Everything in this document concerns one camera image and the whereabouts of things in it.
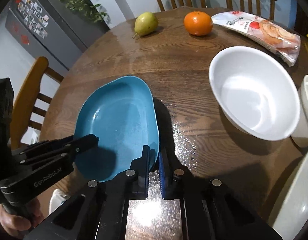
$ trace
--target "white ceramic bowl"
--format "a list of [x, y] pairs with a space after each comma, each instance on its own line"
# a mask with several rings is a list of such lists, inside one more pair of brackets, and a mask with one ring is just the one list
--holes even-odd
[[297, 89], [268, 54], [250, 47], [224, 49], [210, 63], [209, 83], [226, 117], [239, 129], [270, 141], [295, 130], [300, 116]]
[[292, 133], [292, 139], [299, 147], [308, 146], [308, 75], [306, 75], [299, 88], [300, 119]]
[[293, 240], [308, 219], [308, 152], [290, 175], [269, 216], [283, 240]]

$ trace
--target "plastic packaging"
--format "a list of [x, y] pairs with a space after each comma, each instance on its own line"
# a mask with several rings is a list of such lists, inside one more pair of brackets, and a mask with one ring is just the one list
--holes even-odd
[[300, 51], [300, 37], [259, 16], [233, 11], [216, 14], [213, 23], [256, 41], [293, 66]]

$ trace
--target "wooden table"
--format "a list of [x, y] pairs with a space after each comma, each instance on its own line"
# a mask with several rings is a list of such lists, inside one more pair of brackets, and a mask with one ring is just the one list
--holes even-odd
[[[147, 37], [132, 39], [135, 20], [102, 36], [61, 83], [46, 114], [41, 140], [73, 134], [82, 104], [98, 87], [121, 76], [138, 76], [154, 97], [161, 146], [175, 151], [193, 174], [225, 182], [266, 220], [302, 153], [290, 138], [264, 141], [233, 127], [212, 94], [208, 69], [212, 58], [231, 46], [254, 47], [274, 55], [217, 25], [206, 37], [189, 35], [183, 19], [193, 10], [182, 7], [157, 13], [159, 27]], [[211, 16], [226, 11], [199, 10]], [[279, 60], [297, 87], [308, 74], [305, 41], [302, 37], [294, 67]], [[75, 171], [54, 187], [73, 193], [85, 182]], [[179, 201], [161, 199], [157, 171], [151, 174], [148, 200], [130, 203], [126, 239], [181, 239]]]

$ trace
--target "metal bolt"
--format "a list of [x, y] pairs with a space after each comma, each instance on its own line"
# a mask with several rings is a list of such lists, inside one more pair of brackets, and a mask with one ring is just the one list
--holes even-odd
[[222, 182], [219, 179], [213, 179], [212, 184], [216, 187], [219, 187], [222, 184]]
[[125, 172], [126, 176], [128, 176], [128, 177], [134, 176], [135, 173], [136, 173], [136, 172], [135, 172], [134, 170], [127, 170], [127, 171]]
[[89, 187], [96, 187], [97, 184], [98, 184], [98, 182], [97, 182], [96, 180], [90, 180], [90, 181], [87, 183], [87, 185], [88, 185]]
[[174, 174], [176, 176], [183, 176], [184, 175], [184, 171], [182, 169], [177, 169], [177, 170], [174, 170]]

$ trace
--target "blue bowl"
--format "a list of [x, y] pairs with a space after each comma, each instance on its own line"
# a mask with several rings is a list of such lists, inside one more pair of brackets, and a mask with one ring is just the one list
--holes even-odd
[[130, 168], [150, 147], [150, 168], [159, 148], [152, 93], [138, 77], [125, 76], [98, 88], [78, 114], [74, 138], [99, 137], [98, 147], [78, 154], [75, 164], [86, 179], [104, 182]]

